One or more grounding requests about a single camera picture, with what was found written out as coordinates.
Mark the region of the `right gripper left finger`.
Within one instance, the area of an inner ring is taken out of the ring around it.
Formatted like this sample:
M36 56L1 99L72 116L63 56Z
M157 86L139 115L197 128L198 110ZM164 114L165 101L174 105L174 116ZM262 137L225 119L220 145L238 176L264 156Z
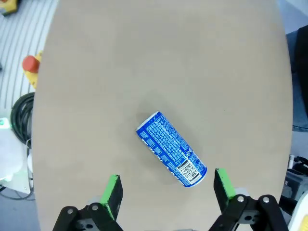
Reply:
M121 231L116 219L123 198L119 175L111 175L98 202L79 210L63 207L53 227L54 231Z

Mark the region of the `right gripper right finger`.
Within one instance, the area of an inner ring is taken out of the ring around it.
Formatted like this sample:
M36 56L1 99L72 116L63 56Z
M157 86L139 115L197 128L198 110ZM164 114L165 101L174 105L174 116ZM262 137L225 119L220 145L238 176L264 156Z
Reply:
M270 194L257 200L237 194L224 168L215 169L213 183L221 215L213 224L214 231L235 231L247 224L254 231L287 231L280 207Z

